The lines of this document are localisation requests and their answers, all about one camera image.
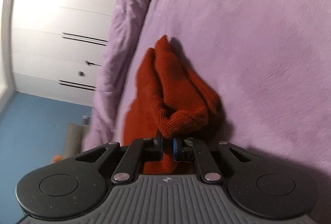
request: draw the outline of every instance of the white cabinet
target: white cabinet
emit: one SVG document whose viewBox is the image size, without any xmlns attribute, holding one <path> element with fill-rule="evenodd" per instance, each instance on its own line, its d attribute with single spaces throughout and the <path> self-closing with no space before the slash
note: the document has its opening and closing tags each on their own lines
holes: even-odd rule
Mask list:
<svg viewBox="0 0 331 224">
<path fill-rule="evenodd" d="M 14 0 L 18 91 L 92 105 L 115 0 Z"/>
</svg>

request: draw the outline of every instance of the purple fabric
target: purple fabric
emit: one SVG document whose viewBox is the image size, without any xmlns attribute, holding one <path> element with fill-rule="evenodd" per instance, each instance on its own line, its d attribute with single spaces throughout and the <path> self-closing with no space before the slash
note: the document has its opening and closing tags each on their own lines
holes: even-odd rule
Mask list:
<svg viewBox="0 0 331 224">
<path fill-rule="evenodd" d="M 94 94 L 90 132 L 82 151 L 113 140 L 117 107 L 150 0 L 116 0 L 110 38 Z"/>
<path fill-rule="evenodd" d="M 123 141 L 136 71 L 147 48 L 168 35 L 222 99 L 227 122 L 215 141 L 229 140 L 306 169 L 320 187 L 312 217 L 329 223 L 330 11 L 330 0 L 151 0 L 137 46 L 125 47 L 128 55 L 135 50 L 132 61 L 127 57 L 123 70 L 118 65 L 116 71 L 117 80 L 124 81 L 130 63 L 119 107 L 118 99 L 113 104 L 102 91 L 96 93 L 95 112 L 108 109 L 104 122 L 93 123 L 100 142 L 111 138 L 116 113 L 112 139 Z M 108 57 L 115 59 L 111 51 Z M 108 85 L 112 74 L 106 75 L 100 81 Z M 115 89 L 120 97 L 122 88 Z"/>
</svg>

